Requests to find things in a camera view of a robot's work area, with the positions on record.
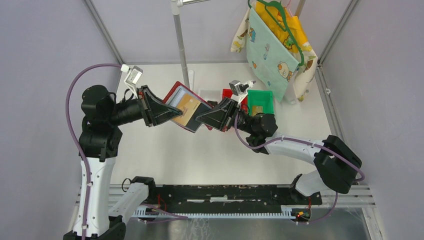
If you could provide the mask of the red leather card holder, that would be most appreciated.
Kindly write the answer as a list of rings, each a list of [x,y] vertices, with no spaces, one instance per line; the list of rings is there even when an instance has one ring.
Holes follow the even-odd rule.
[[[162,102],[182,111],[182,115],[173,118],[172,122],[192,133],[202,125],[196,118],[213,108],[179,81],[175,82]]]

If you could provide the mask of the dark grey credit card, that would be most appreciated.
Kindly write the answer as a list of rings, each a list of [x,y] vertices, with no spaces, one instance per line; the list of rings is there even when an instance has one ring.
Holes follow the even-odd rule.
[[[196,116],[192,115],[188,122],[183,126],[189,132],[195,133],[203,123],[196,120]]]

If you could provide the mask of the gold credit card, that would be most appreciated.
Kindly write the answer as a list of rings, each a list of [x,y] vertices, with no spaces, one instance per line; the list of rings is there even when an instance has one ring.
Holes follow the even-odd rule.
[[[182,111],[182,115],[172,119],[173,122],[181,126],[184,126],[189,121],[201,105],[201,101],[198,98],[188,93],[180,93],[171,103]]]

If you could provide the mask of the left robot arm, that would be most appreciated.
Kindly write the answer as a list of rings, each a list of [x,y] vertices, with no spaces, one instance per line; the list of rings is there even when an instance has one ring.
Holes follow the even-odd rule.
[[[157,198],[152,177],[136,176],[128,190],[109,205],[113,168],[123,136],[120,126],[144,120],[146,126],[161,125],[182,115],[176,107],[162,102],[143,85],[135,97],[116,101],[116,94],[103,85],[87,88],[82,94],[82,133],[75,138],[81,156],[82,186],[78,215],[66,240],[122,240],[127,223],[139,205]]]

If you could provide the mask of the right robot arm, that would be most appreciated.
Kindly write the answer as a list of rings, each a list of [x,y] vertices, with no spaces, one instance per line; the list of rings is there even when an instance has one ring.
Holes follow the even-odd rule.
[[[256,153],[287,156],[314,166],[291,183],[288,196],[295,204],[326,190],[347,194],[353,183],[365,179],[362,161],[338,136],[313,140],[278,133],[273,113],[249,115],[228,97],[196,120],[221,132],[234,128],[241,143]]]

